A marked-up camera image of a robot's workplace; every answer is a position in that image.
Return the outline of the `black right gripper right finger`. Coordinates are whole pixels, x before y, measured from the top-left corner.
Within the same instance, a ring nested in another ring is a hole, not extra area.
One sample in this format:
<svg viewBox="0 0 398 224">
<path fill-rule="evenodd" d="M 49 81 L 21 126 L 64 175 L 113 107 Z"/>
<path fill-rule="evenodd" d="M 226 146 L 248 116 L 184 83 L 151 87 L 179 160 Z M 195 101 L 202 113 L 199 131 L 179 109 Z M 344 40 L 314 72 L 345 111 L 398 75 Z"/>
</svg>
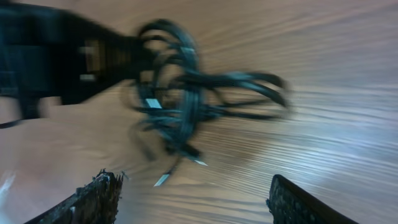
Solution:
<svg viewBox="0 0 398 224">
<path fill-rule="evenodd" d="M 266 204 L 274 224 L 358 224 L 280 174 L 272 178 Z"/>
</svg>

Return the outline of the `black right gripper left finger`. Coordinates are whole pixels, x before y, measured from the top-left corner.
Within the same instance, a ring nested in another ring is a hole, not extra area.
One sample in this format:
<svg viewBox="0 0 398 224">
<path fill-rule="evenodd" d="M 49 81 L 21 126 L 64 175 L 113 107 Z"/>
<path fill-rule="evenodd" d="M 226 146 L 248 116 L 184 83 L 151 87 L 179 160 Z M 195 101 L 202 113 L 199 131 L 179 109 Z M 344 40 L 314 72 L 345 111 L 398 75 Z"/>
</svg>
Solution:
<svg viewBox="0 0 398 224">
<path fill-rule="evenodd" d="M 113 224 L 124 177 L 100 170 L 89 184 L 25 224 Z"/>
</svg>

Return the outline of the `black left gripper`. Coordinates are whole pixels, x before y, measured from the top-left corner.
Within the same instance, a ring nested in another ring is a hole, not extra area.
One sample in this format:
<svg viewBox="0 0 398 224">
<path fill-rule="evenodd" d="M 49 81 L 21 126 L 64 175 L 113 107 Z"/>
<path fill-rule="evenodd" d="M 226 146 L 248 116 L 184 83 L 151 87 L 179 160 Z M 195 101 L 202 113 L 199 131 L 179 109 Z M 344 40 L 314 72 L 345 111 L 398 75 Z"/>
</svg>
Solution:
<svg viewBox="0 0 398 224">
<path fill-rule="evenodd" d="M 1 3 L 1 95 L 17 100 L 18 120 L 40 118 L 42 98 L 79 104 L 136 78 L 148 58 L 137 37 L 70 11 Z"/>
</svg>

